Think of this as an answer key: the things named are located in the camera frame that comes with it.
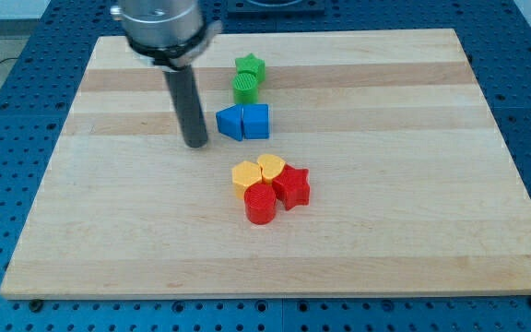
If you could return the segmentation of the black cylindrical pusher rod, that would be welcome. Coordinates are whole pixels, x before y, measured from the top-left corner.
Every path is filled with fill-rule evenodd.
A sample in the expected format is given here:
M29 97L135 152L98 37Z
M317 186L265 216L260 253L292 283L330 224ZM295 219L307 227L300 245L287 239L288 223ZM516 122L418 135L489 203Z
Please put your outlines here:
M208 141L207 126L193 68L186 66L179 71L165 71L164 77L185 145L203 147Z

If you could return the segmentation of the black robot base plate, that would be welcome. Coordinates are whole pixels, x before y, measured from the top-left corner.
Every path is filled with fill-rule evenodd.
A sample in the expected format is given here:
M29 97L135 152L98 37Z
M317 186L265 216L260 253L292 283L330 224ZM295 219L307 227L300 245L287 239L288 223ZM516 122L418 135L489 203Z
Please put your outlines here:
M326 0L227 0L227 14L247 16L252 14L321 14Z

